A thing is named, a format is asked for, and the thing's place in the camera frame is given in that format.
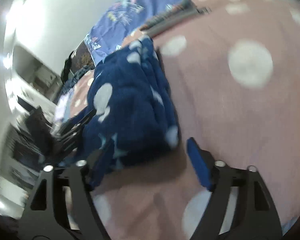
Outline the blue tree print sheet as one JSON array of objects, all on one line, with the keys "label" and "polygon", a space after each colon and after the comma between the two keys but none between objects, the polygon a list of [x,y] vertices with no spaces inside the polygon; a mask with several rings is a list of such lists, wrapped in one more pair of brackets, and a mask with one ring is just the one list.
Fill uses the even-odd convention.
[{"label": "blue tree print sheet", "polygon": [[126,36],[148,19],[182,0],[117,0],[86,35],[84,42],[95,64],[119,50]]}]

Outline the black garment on headboard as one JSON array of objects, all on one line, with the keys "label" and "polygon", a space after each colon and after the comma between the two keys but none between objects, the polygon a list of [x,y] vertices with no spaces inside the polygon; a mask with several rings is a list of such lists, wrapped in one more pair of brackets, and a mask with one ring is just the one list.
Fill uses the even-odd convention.
[{"label": "black garment on headboard", "polygon": [[61,81],[62,84],[65,84],[66,81],[71,79],[74,76],[74,73],[76,71],[76,64],[77,64],[77,51],[73,50],[69,57],[64,62],[64,68],[61,73]]}]

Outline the dark teal fleece blanket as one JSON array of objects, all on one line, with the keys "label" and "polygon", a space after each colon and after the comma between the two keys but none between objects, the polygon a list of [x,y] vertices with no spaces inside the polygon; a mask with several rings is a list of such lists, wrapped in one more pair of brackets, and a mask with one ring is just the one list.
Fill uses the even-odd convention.
[{"label": "dark teal fleece blanket", "polygon": [[72,89],[76,83],[90,70],[94,70],[95,66],[85,65],[80,70],[75,72],[74,76],[67,80],[62,87],[62,94],[66,94],[70,89]]}]

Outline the dark printed headboard cover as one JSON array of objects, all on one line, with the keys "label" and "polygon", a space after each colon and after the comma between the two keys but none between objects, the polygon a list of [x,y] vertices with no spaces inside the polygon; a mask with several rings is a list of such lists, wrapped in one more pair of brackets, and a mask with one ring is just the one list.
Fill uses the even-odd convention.
[{"label": "dark printed headboard cover", "polygon": [[76,72],[84,66],[94,66],[93,58],[85,42],[82,41],[73,53],[72,57],[73,70]]}]

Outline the navy fleece star pajama top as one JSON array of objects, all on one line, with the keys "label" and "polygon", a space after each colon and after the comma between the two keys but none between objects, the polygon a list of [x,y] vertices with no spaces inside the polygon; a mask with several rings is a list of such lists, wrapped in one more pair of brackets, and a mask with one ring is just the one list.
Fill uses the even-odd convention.
[{"label": "navy fleece star pajama top", "polygon": [[76,153],[65,157],[62,167],[107,148],[111,155],[107,170],[121,170],[178,146],[170,86],[147,35],[98,63],[86,102],[74,122],[90,111],[95,115],[85,125]]}]

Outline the pink polka dot duvet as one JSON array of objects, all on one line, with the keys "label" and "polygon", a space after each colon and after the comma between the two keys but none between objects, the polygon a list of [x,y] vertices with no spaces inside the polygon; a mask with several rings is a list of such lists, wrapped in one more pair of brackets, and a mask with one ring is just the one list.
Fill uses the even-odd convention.
[{"label": "pink polka dot duvet", "polygon": [[[300,215],[300,1],[197,0],[212,13],[155,39],[183,139],[261,172],[281,222]],[[112,239],[189,239],[209,198],[183,150],[106,176],[96,195]]]}]

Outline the lavender folded cloth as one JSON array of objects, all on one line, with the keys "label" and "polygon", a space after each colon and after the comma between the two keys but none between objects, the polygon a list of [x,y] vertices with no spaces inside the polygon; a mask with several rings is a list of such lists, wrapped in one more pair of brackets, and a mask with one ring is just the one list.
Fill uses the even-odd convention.
[{"label": "lavender folded cloth", "polygon": [[56,123],[58,121],[62,121],[65,116],[66,106],[69,100],[70,93],[63,94],[57,103],[55,108],[55,114],[53,117],[53,122]]}]

